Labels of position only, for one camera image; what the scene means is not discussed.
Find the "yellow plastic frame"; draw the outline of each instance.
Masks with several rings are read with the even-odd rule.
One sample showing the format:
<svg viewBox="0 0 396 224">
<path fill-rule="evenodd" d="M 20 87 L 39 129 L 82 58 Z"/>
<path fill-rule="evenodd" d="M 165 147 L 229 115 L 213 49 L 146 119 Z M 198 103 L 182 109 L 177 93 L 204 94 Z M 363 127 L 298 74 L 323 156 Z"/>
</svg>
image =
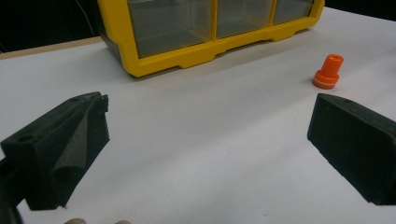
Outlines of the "yellow plastic frame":
<svg viewBox="0 0 396 224">
<path fill-rule="evenodd" d="M 170 67 L 188 68 L 212 61 L 216 55 L 262 40 L 278 41 L 293 36 L 297 31 L 315 25 L 324 7 L 324 0 L 314 0 L 306 18 L 273 25 L 276 0 L 271 8 L 269 25 L 260 30 L 216 38 L 218 1 L 212 0 L 211 39 L 205 43 L 175 49 L 147 58 L 138 58 L 133 25 L 127 0 L 98 0 L 107 37 L 119 48 L 122 66 L 131 75 L 142 77 Z"/>
</svg>

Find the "white surface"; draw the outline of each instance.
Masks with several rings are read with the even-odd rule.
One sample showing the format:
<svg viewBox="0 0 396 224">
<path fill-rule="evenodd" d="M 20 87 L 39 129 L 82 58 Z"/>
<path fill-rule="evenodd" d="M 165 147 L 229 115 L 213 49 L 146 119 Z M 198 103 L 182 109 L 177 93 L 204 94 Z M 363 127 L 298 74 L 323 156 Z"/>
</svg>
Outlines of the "white surface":
<svg viewBox="0 0 396 224">
<path fill-rule="evenodd" d="M 311 78 L 345 57 L 322 91 Z M 306 140 L 319 92 L 396 119 L 396 23 L 325 8 L 309 31 L 135 79 L 104 44 L 0 61 L 0 139 L 64 100 L 109 95 L 110 142 L 67 209 L 19 209 L 27 224 L 395 223 Z"/>
</svg>

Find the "orange cylinder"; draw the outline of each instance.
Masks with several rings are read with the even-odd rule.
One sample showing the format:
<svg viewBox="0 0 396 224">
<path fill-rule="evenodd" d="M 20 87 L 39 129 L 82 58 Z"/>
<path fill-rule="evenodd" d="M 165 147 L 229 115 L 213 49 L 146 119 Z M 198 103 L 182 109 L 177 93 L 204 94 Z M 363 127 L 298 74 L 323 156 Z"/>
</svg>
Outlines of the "orange cylinder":
<svg viewBox="0 0 396 224">
<path fill-rule="evenodd" d="M 327 56 L 320 70 L 315 74 L 312 83 L 321 89 L 330 90 L 338 81 L 338 71 L 343 64 L 344 58 L 337 54 Z"/>
</svg>

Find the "white table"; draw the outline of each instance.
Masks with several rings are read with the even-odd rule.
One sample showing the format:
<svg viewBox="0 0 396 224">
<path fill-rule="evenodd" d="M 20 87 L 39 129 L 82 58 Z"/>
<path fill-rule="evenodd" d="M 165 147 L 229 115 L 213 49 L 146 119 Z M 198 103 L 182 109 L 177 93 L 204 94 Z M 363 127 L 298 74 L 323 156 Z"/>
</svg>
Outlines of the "white table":
<svg viewBox="0 0 396 224">
<path fill-rule="evenodd" d="M 328 54 L 345 61 L 334 90 L 311 79 Z M 64 100 L 108 94 L 110 142 L 67 209 L 26 224 L 395 223 L 306 139 L 319 92 L 396 120 L 396 22 L 325 8 L 280 42 L 147 78 L 127 75 L 104 43 L 0 61 L 0 139 Z"/>
</svg>

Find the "orange cap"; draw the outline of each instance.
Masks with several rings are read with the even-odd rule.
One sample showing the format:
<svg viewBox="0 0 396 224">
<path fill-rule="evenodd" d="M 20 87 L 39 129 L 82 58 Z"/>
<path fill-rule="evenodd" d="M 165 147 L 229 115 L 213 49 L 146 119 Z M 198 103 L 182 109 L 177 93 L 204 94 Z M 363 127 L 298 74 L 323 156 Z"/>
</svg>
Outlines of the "orange cap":
<svg viewBox="0 0 396 224">
<path fill-rule="evenodd" d="M 338 81 L 338 71 L 344 58 L 337 54 L 329 54 L 320 70 L 315 74 L 312 83 L 321 89 L 330 90 Z"/>
</svg>

